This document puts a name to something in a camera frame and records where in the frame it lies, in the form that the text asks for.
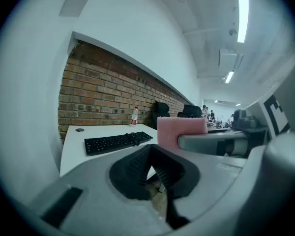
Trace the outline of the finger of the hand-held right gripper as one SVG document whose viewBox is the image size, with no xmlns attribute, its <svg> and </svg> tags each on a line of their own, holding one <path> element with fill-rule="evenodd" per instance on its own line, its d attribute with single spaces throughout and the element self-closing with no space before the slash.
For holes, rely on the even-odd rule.
<svg viewBox="0 0 295 236">
<path fill-rule="evenodd" d="M 248 139 L 242 132 L 180 135 L 178 145 L 183 150 L 202 154 L 243 157 L 248 148 Z"/>
</svg>

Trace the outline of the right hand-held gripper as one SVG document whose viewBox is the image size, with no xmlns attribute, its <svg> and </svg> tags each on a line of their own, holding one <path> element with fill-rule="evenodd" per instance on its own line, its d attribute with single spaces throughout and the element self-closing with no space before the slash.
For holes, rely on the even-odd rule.
<svg viewBox="0 0 295 236">
<path fill-rule="evenodd" d="M 295 132 L 295 65 L 287 77 L 245 109 L 235 110 L 229 132 L 247 136 L 248 157 L 254 147 L 267 145 L 280 134 Z"/>
</svg>

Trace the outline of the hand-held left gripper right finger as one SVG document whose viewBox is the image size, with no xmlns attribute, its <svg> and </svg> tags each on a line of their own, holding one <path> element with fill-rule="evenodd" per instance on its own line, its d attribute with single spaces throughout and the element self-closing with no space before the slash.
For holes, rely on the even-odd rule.
<svg viewBox="0 0 295 236">
<path fill-rule="evenodd" d="M 247 161 L 150 147 L 150 162 L 167 190 L 167 219 L 153 230 L 240 230 L 247 201 Z"/>
</svg>

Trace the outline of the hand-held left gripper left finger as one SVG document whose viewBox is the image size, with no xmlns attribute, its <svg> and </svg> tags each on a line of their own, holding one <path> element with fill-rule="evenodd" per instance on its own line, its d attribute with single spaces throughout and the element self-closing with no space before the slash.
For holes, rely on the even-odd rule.
<svg viewBox="0 0 295 236">
<path fill-rule="evenodd" d="M 171 233 L 146 181 L 150 168 L 168 172 L 172 155 L 145 145 L 88 160 L 46 187 L 30 209 L 47 233 Z"/>
</svg>

